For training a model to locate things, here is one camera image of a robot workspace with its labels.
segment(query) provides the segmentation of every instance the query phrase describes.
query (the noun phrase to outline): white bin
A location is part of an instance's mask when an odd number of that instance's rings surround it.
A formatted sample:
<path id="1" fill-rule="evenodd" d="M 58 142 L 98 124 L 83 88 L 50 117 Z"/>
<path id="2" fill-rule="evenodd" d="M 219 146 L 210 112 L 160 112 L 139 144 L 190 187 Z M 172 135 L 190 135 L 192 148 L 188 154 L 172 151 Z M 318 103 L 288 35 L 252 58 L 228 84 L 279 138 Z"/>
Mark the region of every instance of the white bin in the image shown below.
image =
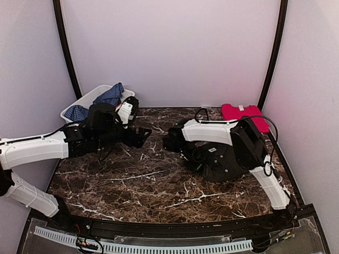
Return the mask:
<path id="1" fill-rule="evenodd" d="M 113 86 L 110 86 L 110 85 L 101 85 L 101 86 L 98 86 L 97 88 L 93 89 L 92 91 L 90 91 L 89 93 L 85 94 L 83 97 L 78 99 L 75 103 L 73 103 L 72 105 L 69 105 L 67 108 L 65 108 L 60 113 L 61 118 L 64 119 L 66 123 L 72 122 L 72 120 L 70 120 L 70 119 L 68 119 L 67 117 L 64 116 L 64 114 L 66 113 L 66 111 L 70 107 L 72 107 L 74 105 L 80 105 L 84 108 L 90 108 L 90 106 L 93 104 L 93 101 L 99 95 L 102 95 L 103 93 L 105 93 L 106 91 L 111 89 L 112 87 Z M 125 89 L 122 93 L 121 102 L 123 102 L 129 96 L 135 96 L 135 94 L 136 94 L 135 92 Z"/>

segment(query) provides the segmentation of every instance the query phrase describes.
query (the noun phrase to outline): white wall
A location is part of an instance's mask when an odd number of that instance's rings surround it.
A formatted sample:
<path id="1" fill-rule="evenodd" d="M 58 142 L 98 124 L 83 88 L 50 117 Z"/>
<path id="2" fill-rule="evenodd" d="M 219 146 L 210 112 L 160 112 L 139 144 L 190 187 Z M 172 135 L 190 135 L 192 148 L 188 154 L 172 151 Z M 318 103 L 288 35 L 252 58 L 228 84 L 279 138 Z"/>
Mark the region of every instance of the white wall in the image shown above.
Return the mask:
<path id="1" fill-rule="evenodd" d="M 289 1 L 264 114 L 306 203 L 339 253 L 339 2 Z"/>
<path id="2" fill-rule="evenodd" d="M 140 106 L 256 104 L 280 1 L 63 1 L 79 83 L 121 81 Z"/>
<path id="3" fill-rule="evenodd" d="M 52 1 L 2 0 L 0 7 L 0 137 L 47 133 L 75 100 Z M 13 170 L 46 189 L 55 160 Z M 29 210 L 0 197 L 0 253 L 16 253 Z"/>

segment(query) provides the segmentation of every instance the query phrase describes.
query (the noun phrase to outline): blue checkered cloth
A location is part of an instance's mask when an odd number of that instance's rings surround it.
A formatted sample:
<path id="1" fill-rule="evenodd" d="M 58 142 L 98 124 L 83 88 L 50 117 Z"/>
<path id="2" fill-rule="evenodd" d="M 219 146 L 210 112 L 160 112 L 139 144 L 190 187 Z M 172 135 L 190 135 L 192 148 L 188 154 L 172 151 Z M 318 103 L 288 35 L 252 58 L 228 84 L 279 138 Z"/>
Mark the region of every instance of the blue checkered cloth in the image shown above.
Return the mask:
<path id="1" fill-rule="evenodd" d="M 111 89 L 107 92 L 100 95 L 93 101 L 93 104 L 99 103 L 109 103 L 113 106 L 118 106 L 121 103 L 121 97 L 123 92 L 123 86 L 121 83 L 115 84 Z"/>
<path id="2" fill-rule="evenodd" d="M 107 92 L 103 93 L 102 95 L 98 96 L 94 101 L 93 104 L 99 103 L 109 103 L 113 106 L 118 106 L 121 103 L 122 92 L 124 91 L 123 86 L 121 83 L 115 84 L 111 89 Z M 65 117 L 72 120 L 73 122 L 83 121 L 88 117 L 89 110 L 80 106 L 74 105 L 70 107 L 66 113 L 64 114 Z"/>
<path id="3" fill-rule="evenodd" d="M 64 116 L 72 120 L 73 122 L 78 122 L 85 120 L 88 117 L 88 113 L 88 109 L 80 105 L 74 105 L 66 111 Z"/>

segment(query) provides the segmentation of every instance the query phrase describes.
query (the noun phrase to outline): marble surface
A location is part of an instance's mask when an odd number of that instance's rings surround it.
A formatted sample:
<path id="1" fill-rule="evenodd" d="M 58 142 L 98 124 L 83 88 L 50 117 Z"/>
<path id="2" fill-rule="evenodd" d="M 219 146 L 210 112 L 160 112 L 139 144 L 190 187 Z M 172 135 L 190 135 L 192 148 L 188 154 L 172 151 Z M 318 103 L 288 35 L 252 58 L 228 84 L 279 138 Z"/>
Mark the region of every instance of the marble surface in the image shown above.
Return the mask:
<path id="1" fill-rule="evenodd" d="M 179 154 L 164 151 L 162 136 L 168 128 L 193 118 L 196 110 L 140 109 L 135 127 L 153 130 L 141 149 L 116 144 L 104 161 L 94 153 L 62 160 L 49 193 L 63 197 L 72 214 L 125 222 L 217 222 L 271 213 L 266 194 L 251 174 L 211 183 L 187 170 Z M 222 120 L 220 109 L 209 112 L 211 120 Z M 265 141 L 271 150 L 268 137 Z M 293 193 L 277 155 L 273 160 Z"/>

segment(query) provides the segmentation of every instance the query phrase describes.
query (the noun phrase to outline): robotic arm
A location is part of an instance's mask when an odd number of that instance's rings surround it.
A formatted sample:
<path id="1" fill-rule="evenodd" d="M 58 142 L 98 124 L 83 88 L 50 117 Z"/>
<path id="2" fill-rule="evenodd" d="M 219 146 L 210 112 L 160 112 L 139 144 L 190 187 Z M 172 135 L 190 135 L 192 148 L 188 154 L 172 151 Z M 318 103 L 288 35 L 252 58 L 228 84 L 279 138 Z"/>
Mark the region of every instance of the robotic arm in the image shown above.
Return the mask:
<path id="1" fill-rule="evenodd" d="M 128 97 L 118 108 L 110 104 L 92 105 L 88 118 L 79 125 L 66 124 L 53 133 L 36 137 L 2 139 L 0 196 L 17 200 L 59 222 L 61 217 L 67 220 L 68 208 L 62 198 L 36 189 L 11 168 L 40 160 L 79 157 L 118 142 L 141 148 L 151 130 L 139 128 L 136 132 L 128 126 L 137 114 L 138 104 L 136 98 Z"/>
<path id="2" fill-rule="evenodd" d="M 283 220 L 280 224 L 294 217 L 295 201 L 271 163 L 265 142 L 250 118 L 239 121 L 181 120 L 163 137 L 163 146 L 165 150 L 178 152 L 186 160 L 201 165 L 208 157 L 206 153 L 213 150 L 200 149 L 195 145 L 197 141 L 233 146 L 236 164 L 258 180 L 271 202 L 273 213 Z"/>

